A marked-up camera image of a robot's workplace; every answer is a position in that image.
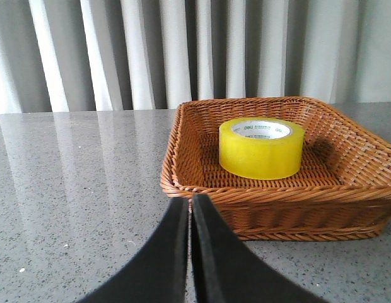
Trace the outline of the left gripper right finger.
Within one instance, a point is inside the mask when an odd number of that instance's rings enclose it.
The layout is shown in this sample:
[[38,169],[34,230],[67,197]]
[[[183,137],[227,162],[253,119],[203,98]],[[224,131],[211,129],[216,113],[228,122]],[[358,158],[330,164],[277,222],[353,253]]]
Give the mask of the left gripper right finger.
[[323,302],[249,250],[206,194],[192,198],[191,258],[198,302]]

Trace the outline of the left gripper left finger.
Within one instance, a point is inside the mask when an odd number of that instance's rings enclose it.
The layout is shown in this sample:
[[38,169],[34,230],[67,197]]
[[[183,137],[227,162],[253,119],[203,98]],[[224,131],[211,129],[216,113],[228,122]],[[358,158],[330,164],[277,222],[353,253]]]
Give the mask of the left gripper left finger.
[[187,274],[189,201],[172,198],[145,245],[81,302],[183,302]]

